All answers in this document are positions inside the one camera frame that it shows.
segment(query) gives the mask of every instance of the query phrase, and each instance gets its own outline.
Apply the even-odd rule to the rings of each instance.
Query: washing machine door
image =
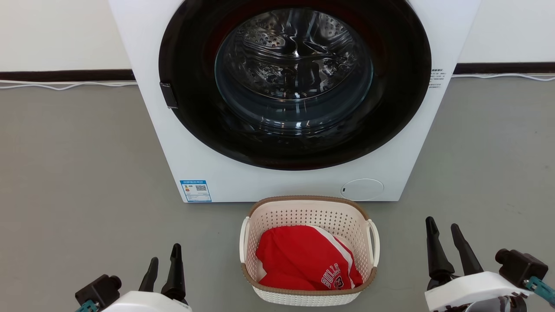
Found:
[[[422,103],[431,56],[403,0],[185,0],[159,70],[168,107],[207,146],[310,170],[393,138]]]

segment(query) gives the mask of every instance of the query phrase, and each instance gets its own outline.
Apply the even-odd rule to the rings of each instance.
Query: teal connector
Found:
[[[555,305],[555,290],[547,286],[541,279],[532,276],[526,283],[526,288],[545,299],[552,306]]]
[[[98,307],[92,300],[87,300],[81,308],[77,309],[75,312],[98,312]]]

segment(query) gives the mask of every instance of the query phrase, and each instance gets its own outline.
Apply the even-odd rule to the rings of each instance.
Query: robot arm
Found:
[[[555,294],[541,282],[547,273],[547,265],[529,254],[501,249],[496,255],[496,261],[502,264],[499,274],[484,271],[459,226],[452,224],[453,242],[465,274],[455,276],[432,217],[426,218],[426,231],[431,279],[424,295],[430,312],[525,312],[524,299],[528,296],[542,293],[540,296],[549,301]]]
[[[160,294],[154,292],[158,277],[158,258],[150,261],[139,291],[130,291],[119,297],[122,286],[117,276],[102,275],[75,293],[81,307],[76,312],[193,312],[185,300],[185,277],[181,245],[171,251],[168,281]]]

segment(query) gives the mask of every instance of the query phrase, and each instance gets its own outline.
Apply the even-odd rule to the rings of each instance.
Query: laundry basket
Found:
[[[363,284],[345,290],[287,290],[258,283],[256,250],[262,233],[271,228],[314,225],[349,242]],[[347,199],[322,196],[283,196],[254,204],[243,221],[239,238],[241,268],[262,299],[278,304],[330,306],[347,304],[372,283],[380,260],[380,238],[375,224],[362,208]]]

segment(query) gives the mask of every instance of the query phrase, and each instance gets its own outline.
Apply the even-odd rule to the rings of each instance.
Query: clothing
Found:
[[[329,232],[310,225],[278,227],[260,238],[261,285],[291,290],[339,290],[362,285],[352,252]]]

